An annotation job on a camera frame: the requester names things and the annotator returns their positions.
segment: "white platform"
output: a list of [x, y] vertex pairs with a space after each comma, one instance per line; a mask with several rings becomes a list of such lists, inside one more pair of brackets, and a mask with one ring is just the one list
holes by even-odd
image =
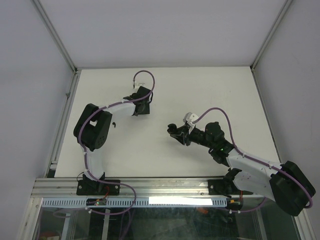
[[[132, 78], [141, 68], [82, 70], [68, 121], [55, 177], [76, 177], [85, 169], [84, 156], [73, 129], [85, 106], [105, 106], [134, 92]], [[211, 107], [224, 109], [237, 145], [256, 156], [279, 161], [262, 104], [249, 67], [149, 68], [156, 80], [150, 115], [131, 116], [110, 126], [104, 171], [108, 177], [222, 176], [228, 168], [217, 164], [208, 149], [183, 146], [167, 133], [167, 125], [183, 125], [188, 112], [200, 116]], [[137, 82], [151, 88], [141, 73]], [[197, 127], [218, 121], [230, 141], [227, 122], [210, 112]]]

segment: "robotic arm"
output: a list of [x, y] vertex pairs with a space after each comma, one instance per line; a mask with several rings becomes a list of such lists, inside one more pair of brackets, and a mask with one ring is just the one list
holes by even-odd
[[[124, 97], [122, 101], [124, 102], [140, 99], [149, 94], [150, 91], [151, 90], [140, 86], [136, 93]], [[97, 113], [91, 119], [91, 121], [85, 125], [81, 134], [81, 142], [89, 149], [87, 152], [87, 164], [94, 177], [97, 179], [104, 179], [105, 177], [102, 163], [104, 156], [100, 148], [107, 140], [111, 123], [115, 126], [115, 122], [123, 117], [150, 114], [150, 102], [152, 101], [152, 97], [153, 93], [151, 93], [150, 99], [147, 97], [135, 102], [119, 104], [106, 108], [105, 110]], [[85, 121], [98, 109], [99, 107], [92, 103], [88, 104], [84, 108], [80, 119], [73, 130], [73, 135], [77, 138], [77, 140], [79, 138], [80, 129]], [[84, 175], [88, 179], [94, 181], [94, 179], [87, 172], [85, 172]]]
[[[183, 126], [177, 127], [172, 123], [168, 125], [167, 132], [183, 145], [189, 146], [193, 142], [209, 148], [208, 153], [218, 164], [230, 167], [223, 178], [224, 186], [265, 196], [292, 216], [299, 215], [309, 202], [309, 198], [301, 187], [286, 177], [287, 174], [297, 180], [311, 197], [316, 193], [295, 163], [287, 161], [285, 164], [280, 164], [247, 153], [240, 154], [239, 149], [237, 150], [225, 139], [225, 133], [218, 122], [208, 123], [202, 131], [194, 124], [197, 119], [197, 115], [189, 112], [183, 119], [185, 123]], [[273, 167], [284, 171], [286, 175]]]

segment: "gray wall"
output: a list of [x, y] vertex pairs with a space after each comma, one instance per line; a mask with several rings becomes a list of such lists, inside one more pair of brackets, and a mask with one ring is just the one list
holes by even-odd
[[320, 1], [295, 1], [256, 69], [283, 162], [297, 163], [318, 193], [308, 210], [320, 238]]
[[13, 240], [72, 74], [30, 0], [0, 7], [0, 238]]
[[77, 67], [249, 66], [285, 0], [40, 0]]

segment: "purple wire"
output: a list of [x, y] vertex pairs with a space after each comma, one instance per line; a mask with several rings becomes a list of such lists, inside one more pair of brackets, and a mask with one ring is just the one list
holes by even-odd
[[[226, 113], [223, 109], [221, 109], [221, 108], [219, 108], [219, 107], [211, 107], [211, 108], [209, 108], [207, 111], [205, 111], [197, 120], [193, 121], [192, 123], [193, 123], [193, 124], [196, 124], [196, 123], [199, 122], [207, 113], [209, 113], [209, 112], [212, 111], [212, 110], [219, 110], [220, 112], [222, 112], [222, 113], [224, 114], [224, 116], [225, 116], [225, 118], [226, 118], [226, 121], [228, 122], [229, 131], [230, 131], [230, 137], [231, 137], [231, 141], [232, 141], [232, 144], [233, 144], [233, 146], [234, 146], [234, 149], [235, 149], [240, 155], [242, 155], [242, 156], [244, 156], [244, 157], [246, 157], [246, 158], [248, 158], [248, 159], [250, 159], [250, 160], [252, 160], [252, 161], [254, 161], [254, 162], [256, 162], [256, 163], [259, 163], [259, 164], [262, 164], [262, 165], [265, 165], [265, 166], [269, 167], [269, 164], [268, 164], [268, 163], [266, 163], [266, 162], [264, 162], [264, 161], [261, 161], [261, 160], [259, 160], [259, 159], [256, 159], [256, 158], [254, 158], [254, 157], [252, 157], [252, 156], [248, 156], [248, 155], [244, 154], [243, 152], [241, 152], [241, 151], [239, 150], [239, 148], [237, 147], [237, 145], [236, 145], [236, 143], [235, 143], [235, 140], [234, 140], [234, 136], [233, 136], [233, 133], [232, 133], [231, 123], [230, 123], [229, 117], [228, 117], [227, 113]], [[313, 206], [313, 200], [312, 200], [310, 194], [309, 194], [308, 191], [304, 188], [304, 186], [302, 186], [302, 184], [301, 184], [300, 182], [298, 182], [298, 181], [297, 181], [294, 177], [292, 177], [290, 174], [286, 173], [285, 171], [283, 171], [283, 170], [281, 170], [281, 169], [279, 169], [279, 168], [277, 168], [277, 167], [275, 167], [275, 166], [271, 166], [271, 168], [272, 168], [273, 170], [276, 170], [276, 171], [278, 171], [279, 173], [283, 174], [283, 175], [286, 176], [287, 178], [291, 179], [295, 184], [297, 184], [297, 185], [303, 190], [303, 192], [305, 193], [305, 195], [307, 196], [307, 198], [308, 198], [308, 200], [309, 200], [309, 205], [308, 205], [308, 206], [305, 206], [304, 208], [309, 209], [309, 208], [311, 208], [311, 207]]]
[[113, 103], [113, 104], [110, 104], [109, 106], [104, 106], [104, 107], [99, 108], [97, 111], [95, 111], [94, 113], [92, 113], [92, 114], [87, 118], [87, 120], [85, 120], [85, 122], [83, 123], [83, 125], [81, 126], [80, 131], [79, 131], [78, 143], [79, 143], [79, 144], [81, 145], [81, 147], [83, 148], [83, 151], [84, 151], [84, 165], [85, 165], [85, 169], [87, 170], [87, 173], [89, 174], [89, 176], [90, 176], [92, 179], [94, 179], [94, 180], [96, 180], [97, 182], [99, 182], [99, 183], [125, 186], [125, 187], [127, 187], [127, 188], [130, 188], [130, 189], [133, 191], [133, 194], [134, 194], [134, 200], [133, 200], [132, 204], [131, 204], [126, 210], [123, 210], [123, 211], [120, 211], [120, 212], [115, 212], [115, 213], [110, 213], [110, 212], [99, 212], [99, 211], [95, 211], [95, 210], [89, 208], [91, 212], [96, 213], [96, 214], [110, 216], [110, 215], [120, 215], [120, 214], [123, 214], [123, 213], [129, 211], [129, 210], [135, 205], [135, 203], [136, 203], [137, 193], [136, 193], [135, 189], [134, 189], [132, 186], [128, 185], [128, 184], [121, 183], [121, 182], [119, 183], [119, 182], [103, 181], [103, 180], [100, 180], [100, 179], [98, 179], [98, 178], [96, 178], [95, 176], [92, 175], [92, 173], [90, 172], [90, 170], [89, 170], [89, 168], [88, 168], [88, 153], [87, 153], [87, 148], [86, 148], [86, 146], [85, 146], [85, 145], [82, 143], [82, 141], [81, 141], [81, 135], [82, 135], [82, 133], [83, 133], [83, 131], [84, 131], [84, 128], [85, 128], [85, 126], [87, 125], [87, 123], [88, 123], [97, 113], [99, 113], [100, 111], [105, 110], [105, 109], [107, 109], [107, 108], [111, 108], [111, 107], [120, 105], [120, 104], [134, 103], [134, 102], [137, 102], [137, 101], [146, 99], [146, 98], [148, 98], [148, 97], [151, 95], [151, 93], [154, 91], [155, 85], [156, 85], [156, 80], [155, 80], [154, 75], [153, 75], [151, 72], [147, 71], [147, 70], [140, 70], [140, 71], [138, 71], [138, 72], [133, 76], [133, 83], [136, 81], [136, 76], [137, 76], [139, 73], [148, 73], [148, 74], [150, 74], [151, 77], [152, 77], [153, 85], [152, 85], [151, 91], [150, 91], [147, 95], [145, 95], [145, 96], [143, 96], [143, 97], [140, 97], [140, 98], [138, 98], [138, 99], [134, 99], [134, 100], [128, 100], [128, 101], [124, 101], [124, 102], [122, 102], [122, 101], [115, 102], [115, 103]]
[[123, 213], [122, 216], [121, 216], [121, 222], [120, 222], [120, 231], [119, 231], [119, 240], [121, 239], [121, 233], [122, 233], [122, 226], [123, 226], [123, 223], [124, 223], [124, 217], [125, 217], [125, 214], [126, 213]]
[[126, 229], [125, 229], [124, 233], [122, 234], [122, 236], [121, 236], [121, 238], [119, 240], [124, 239], [125, 236], [127, 235], [128, 231], [129, 231], [129, 228], [130, 228], [130, 225], [132, 223], [132, 220], [134, 219], [135, 210], [133, 210], [132, 215], [130, 214], [130, 211], [128, 211], [128, 213], [129, 213], [129, 222], [128, 222], [127, 226], [126, 226]]

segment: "purple cable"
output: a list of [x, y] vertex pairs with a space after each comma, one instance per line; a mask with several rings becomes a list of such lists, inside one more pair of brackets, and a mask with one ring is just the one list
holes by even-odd
[[132, 220], [134, 219], [134, 215], [135, 215], [135, 210], [133, 210], [132, 215], [130, 214], [130, 211], [128, 211], [129, 213], [129, 222], [126, 226], [126, 229], [124, 230], [124, 233], [122, 234], [121, 238], [119, 238], [119, 240], [123, 240], [125, 238], [125, 236], [127, 235], [130, 225], [132, 223]]
[[122, 233], [122, 226], [123, 226], [123, 223], [124, 223], [124, 217], [125, 217], [125, 214], [126, 213], [123, 213], [122, 216], [121, 216], [121, 222], [120, 222], [120, 231], [119, 231], [119, 240], [121, 239], [121, 233]]
[[[250, 160], [252, 160], [252, 161], [254, 161], [254, 162], [256, 162], [256, 163], [259, 163], [259, 164], [262, 164], [262, 165], [265, 165], [265, 166], [269, 167], [269, 164], [268, 164], [268, 163], [266, 163], [266, 162], [264, 162], [264, 161], [261, 161], [261, 160], [259, 160], [259, 159], [256, 159], [256, 158], [254, 158], [254, 157], [252, 157], [252, 156], [248, 156], [248, 155], [244, 154], [243, 152], [241, 152], [241, 151], [239, 150], [239, 148], [237, 147], [237, 145], [236, 145], [236, 143], [235, 143], [235, 140], [234, 140], [234, 136], [233, 136], [233, 133], [232, 133], [231, 123], [230, 123], [229, 117], [228, 117], [227, 113], [226, 113], [223, 109], [221, 109], [221, 108], [219, 108], [219, 107], [211, 107], [211, 108], [209, 108], [207, 111], [205, 111], [197, 120], [193, 121], [192, 123], [193, 123], [193, 124], [196, 124], [196, 123], [199, 122], [207, 113], [209, 113], [209, 112], [212, 111], [212, 110], [219, 110], [220, 112], [222, 112], [222, 113], [224, 114], [224, 116], [225, 116], [225, 118], [226, 118], [226, 121], [228, 122], [229, 131], [230, 131], [230, 137], [231, 137], [231, 141], [232, 141], [232, 144], [233, 144], [233, 146], [234, 146], [234, 149], [235, 149], [240, 155], [242, 155], [242, 156], [244, 156], [244, 157], [246, 157], [246, 158], [248, 158], [248, 159], [250, 159]], [[309, 208], [311, 208], [311, 207], [313, 206], [313, 200], [312, 200], [310, 194], [309, 194], [308, 191], [304, 188], [304, 186], [302, 186], [302, 184], [301, 184], [300, 182], [298, 182], [298, 181], [297, 181], [294, 177], [292, 177], [290, 174], [286, 173], [285, 171], [283, 171], [283, 170], [281, 170], [281, 169], [279, 169], [279, 168], [277, 168], [277, 167], [275, 167], [275, 166], [271, 166], [271, 168], [272, 168], [273, 170], [276, 170], [276, 171], [278, 171], [279, 173], [283, 174], [283, 175], [286, 176], [287, 178], [291, 179], [295, 184], [297, 184], [297, 185], [303, 190], [303, 192], [305, 193], [305, 195], [307, 196], [307, 198], [308, 198], [308, 200], [309, 200], [309, 205], [308, 205], [308, 206], [305, 206], [306, 209], [309, 209]]]
[[138, 98], [138, 99], [134, 99], [134, 100], [128, 100], [128, 101], [124, 101], [124, 102], [119, 101], [119, 102], [113, 103], [113, 104], [111, 104], [111, 105], [109, 105], [109, 106], [104, 106], [104, 107], [99, 108], [97, 111], [95, 111], [94, 113], [92, 113], [92, 114], [87, 118], [87, 120], [85, 120], [85, 122], [83, 123], [83, 125], [81, 126], [80, 131], [79, 131], [78, 143], [79, 143], [79, 144], [81, 145], [81, 147], [83, 148], [83, 151], [84, 151], [84, 165], [85, 165], [85, 169], [87, 170], [87, 173], [89, 174], [89, 176], [90, 176], [92, 179], [94, 179], [94, 180], [96, 180], [97, 182], [99, 182], [99, 183], [125, 186], [125, 187], [127, 187], [127, 188], [130, 188], [130, 189], [133, 191], [133, 194], [134, 194], [134, 200], [133, 200], [132, 204], [131, 204], [126, 210], [123, 210], [123, 211], [120, 211], [120, 212], [115, 212], [115, 213], [110, 213], [110, 212], [99, 212], [99, 211], [95, 211], [95, 210], [89, 208], [89, 210], [90, 210], [91, 212], [96, 213], [96, 214], [110, 216], [110, 215], [120, 215], [120, 214], [123, 214], [123, 213], [129, 211], [129, 210], [135, 205], [135, 203], [136, 203], [137, 193], [136, 193], [135, 189], [134, 189], [132, 186], [128, 185], [128, 184], [121, 183], [121, 182], [119, 183], [119, 182], [103, 181], [103, 180], [100, 180], [100, 179], [98, 179], [98, 178], [96, 178], [95, 176], [92, 175], [92, 173], [90, 172], [90, 170], [89, 170], [89, 168], [88, 168], [88, 156], [87, 156], [88, 153], [87, 153], [87, 148], [86, 148], [86, 146], [85, 146], [85, 145], [82, 143], [82, 141], [81, 141], [81, 135], [82, 135], [82, 133], [83, 133], [83, 131], [84, 131], [84, 128], [85, 128], [85, 126], [87, 125], [87, 123], [88, 123], [97, 113], [99, 113], [100, 111], [105, 110], [105, 109], [107, 109], [107, 108], [111, 108], [111, 107], [120, 105], [120, 104], [134, 103], [134, 102], [137, 102], [137, 101], [146, 99], [146, 98], [148, 98], [148, 97], [151, 95], [151, 93], [154, 91], [155, 85], [156, 85], [156, 80], [155, 80], [154, 75], [153, 75], [151, 72], [147, 71], [147, 70], [140, 70], [140, 71], [138, 71], [138, 72], [133, 76], [133, 83], [136, 82], [136, 76], [137, 76], [139, 73], [148, 73], [148, 74], [150, 74], [151, 77], [152, 77], [153, 85], [152, 85], [151, 91], [150, 91], [147, 95], [145, 95], [145, 96], [143, 96], [143, 97], [140, 97], [140, 98]]

